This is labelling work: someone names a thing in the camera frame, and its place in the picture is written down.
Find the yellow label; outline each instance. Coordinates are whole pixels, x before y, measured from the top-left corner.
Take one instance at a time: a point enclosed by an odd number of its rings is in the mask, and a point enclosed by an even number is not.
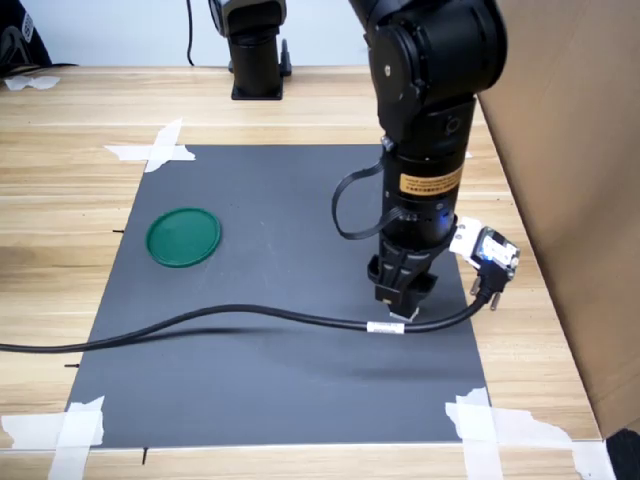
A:
[[[412,177],[400,174],[400,191],[410,195],[429,197],[455,188],[462,178],[462,167],[442,177]]]

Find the white wall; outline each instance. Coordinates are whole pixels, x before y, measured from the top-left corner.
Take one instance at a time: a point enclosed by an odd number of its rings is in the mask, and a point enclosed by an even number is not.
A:
[[[191,0],[196,65],[226,65],[207,0]],[[186,0],[22,0],[54,62],[188,65]],[[363,65],[362,27],[347,0],[288,0],[281,29],[293,65]]]

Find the cardboard box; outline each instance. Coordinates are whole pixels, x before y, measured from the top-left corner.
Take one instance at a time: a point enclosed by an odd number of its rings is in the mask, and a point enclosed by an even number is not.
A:
[[[640,426],[640,2],[502,0],[482,104],[601,432]]]

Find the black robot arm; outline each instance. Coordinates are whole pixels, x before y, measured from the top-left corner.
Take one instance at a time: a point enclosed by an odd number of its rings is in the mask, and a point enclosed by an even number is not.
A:
[[[286,17],[285,0],[208,1],[216,27],[229,40],[233,98],[281,98],[290,65],[285,48],[278,63],[275,38]],[[435,284],[433,260],[456,235],[454,210],[475,95],[500,77],[507,37],[494,0],[350,3],[365,30],[385,136],[379,163],[349,175],[336,189],[333,218],[347,239],[379,234],[378,254],[367,269],[375,296],[391,313],[412,318]],[[363,232],[345,232],[337,219],[342,191],[379,172],[380,221]]]

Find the green plastic disc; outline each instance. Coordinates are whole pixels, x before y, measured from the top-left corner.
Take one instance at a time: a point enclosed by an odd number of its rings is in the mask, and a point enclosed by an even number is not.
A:
[[[220,242],[220,222],[201,208],[178,208],[158,217],[147,231],[147,250],[160,265],[190,267],[208,258]]]

